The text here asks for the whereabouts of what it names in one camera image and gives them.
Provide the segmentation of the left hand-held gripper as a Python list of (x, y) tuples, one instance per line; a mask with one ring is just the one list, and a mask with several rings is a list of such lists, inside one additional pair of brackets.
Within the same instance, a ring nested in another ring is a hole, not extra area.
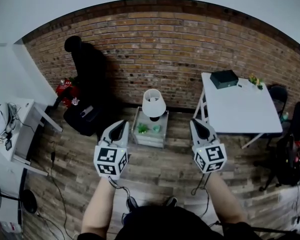
[(130, 123), (119, 120), (108, 126), (94, 149), (93, 163), (100, 177), (118, 180), (129, 162)]

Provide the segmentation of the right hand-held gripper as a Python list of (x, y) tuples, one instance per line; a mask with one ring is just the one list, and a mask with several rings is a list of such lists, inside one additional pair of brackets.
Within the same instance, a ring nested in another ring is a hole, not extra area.
[(203, 174), (221, 170), (227, 162), (225, 145), (220, 143), (214, 128), (204, 120), (191, 119), (193, 160)]

